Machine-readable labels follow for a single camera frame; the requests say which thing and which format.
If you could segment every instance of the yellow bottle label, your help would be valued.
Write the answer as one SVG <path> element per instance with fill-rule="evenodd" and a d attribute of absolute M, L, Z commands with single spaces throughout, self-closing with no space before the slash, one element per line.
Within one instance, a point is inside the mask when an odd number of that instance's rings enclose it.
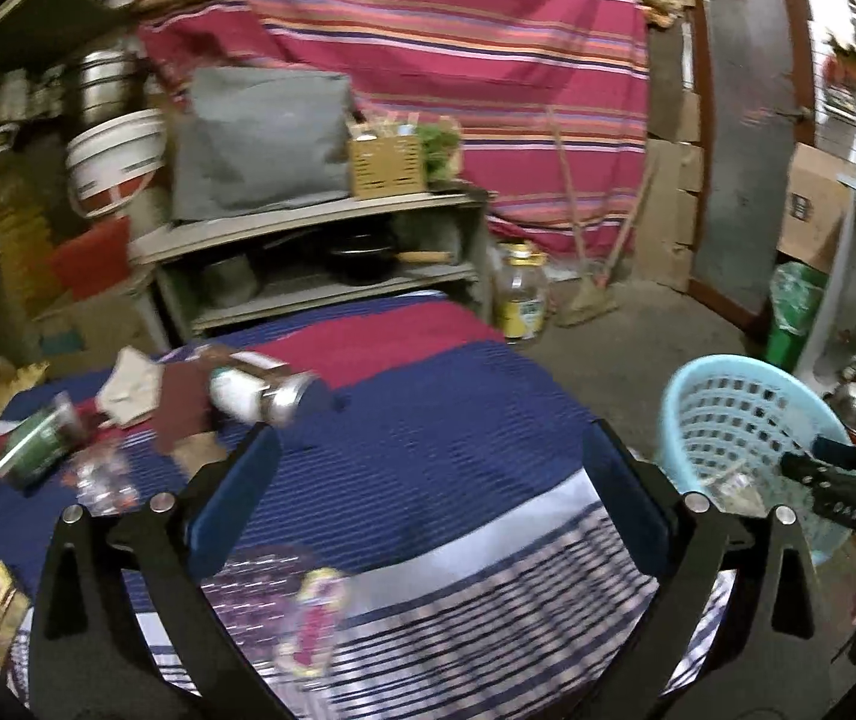
<path fill-rule="evenodd" d="M 501 307 L 501 332 L 505 338 L 527 341 L 535 338 L 545 321 L 545 301 L 542 298 L 532 300 L 508 300 Z"/>

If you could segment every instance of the green trash bin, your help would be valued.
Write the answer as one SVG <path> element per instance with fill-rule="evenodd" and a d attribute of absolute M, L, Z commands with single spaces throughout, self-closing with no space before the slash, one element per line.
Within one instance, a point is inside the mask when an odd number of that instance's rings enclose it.
<path fill-rule="evenodd" d="M 774 319 L 765 362 L 789 373 L 794 370 L 827 283 L 828 276 L 804 263 L 785 263 L 775 268 L 771 281 Z"/>

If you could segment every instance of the concrete floor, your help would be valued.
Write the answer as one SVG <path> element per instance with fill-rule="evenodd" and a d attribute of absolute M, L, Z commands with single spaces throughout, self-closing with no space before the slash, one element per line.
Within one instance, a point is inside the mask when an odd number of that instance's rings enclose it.
<path fill-rule="evenodd" d="M 559 286 L 559 298 L 575 289 Z M 550 326 L 519 349 L 569 394 L 609 420 L 626 445 L 652 456 L 662 389 L 690 360 L 707 354 L 744 354 L 742 333 L 687 295 L 651 282 L 613 285 L 619 309 L 578 327 Z M 847 544 L 818 569 L 831 651 L 852 632 L 849 610 L 856 588 L 856 550 Z M 856 678 L 856 667 L 839 659 L 831 671 L 837 699 Z"/>

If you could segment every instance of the brown door frame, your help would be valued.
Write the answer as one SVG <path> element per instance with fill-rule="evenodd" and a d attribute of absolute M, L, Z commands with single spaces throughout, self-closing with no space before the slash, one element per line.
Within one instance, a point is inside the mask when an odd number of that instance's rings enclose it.
<path fill-rule="evenodd" d="M 711 158 L 715 139 L 714 85 L 708 47 L 708 17 L 705 15 L 704 2 L 705 0 L 695 0 L 696 6 L 690 11 L 695 91 L 701 97 L 702 149 L 705 153 L 703 189 L 699 194 L 695 222 L 695 250 L 698 250 L 702 239 L 705 201 L 711 189 Z M 815 74 L 809 37 L 809 0 L 785 0 L 785 11 L 792 43 L 792 86 L 795 89 L 795 103 L 812 114 L 804 121 L 796 122 L 795 141 L 814 146 Z M 752 314 L 703 281 L 692 278 L 689 282 L 689 295 L 751 336 L 764 336 L 768 332 L 767 312 Z"/>

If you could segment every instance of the broom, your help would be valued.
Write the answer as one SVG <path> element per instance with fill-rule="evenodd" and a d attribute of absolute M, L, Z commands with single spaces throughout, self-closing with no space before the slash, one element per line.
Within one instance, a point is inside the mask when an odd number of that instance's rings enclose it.
<path fill-rule="evenodd" d="M 568 157 L 564 151 L 564 143 L 561 141 L 561 132 L 559 132 L 558 123 L 555 121 L 554 108 L 548 108 L 548 124 L 551 127 L 552 135 L 555 138 L 555 148 L 558 150 L 559 159 L 561 159 L 561 174 L 564 177 L 564 189 L 568 195 L 568 208 L 571 213 L 571 226 L 575 234 L 575 250 L 578 251 L 578 263 L 580 266 L 580 285 L 578 293 L 574 298 L 561 309 L 559 309 L 556 323 L 560 327 L 574 327 L 576 324 L 590 322 L 591 319 L 601 317 L 602 314 L 607 314 L 609 311 L 614 311 L 618 308 L 618 304 L 612 295 L 607 292 L 609 279 L 612 278 L 612 271 L 618 264 L 621 257 L 621 252 L 628 241 L 628 234 L 631 233 L 631 228 L 634 226 L 634 221 L 638 218 L 641 212 L 641 206 L 645 201 L 648 190 L 651 186 L 652 179 L 655 175 L 655 160 L 649 158 L 645 164 L 645 175 L 641 180 L 641 188 L 638 191 L 638 199 L 628 214 L 628 218 L 623 221 L 621 228 L 618 230 L 618 237 L 612 247 L 612 252 L 609 253 L 607 262 L 604 263 L 604 271 L 601 274 L 601 285 L 595 284 L 588 272 L 588 256 L 585 255 L 585 236 L 582 231 L 582 223 L 578 213 L 578 201 L 575 198 L 575 186 L 571 180 L 571 168 L 568 165 Z"/>

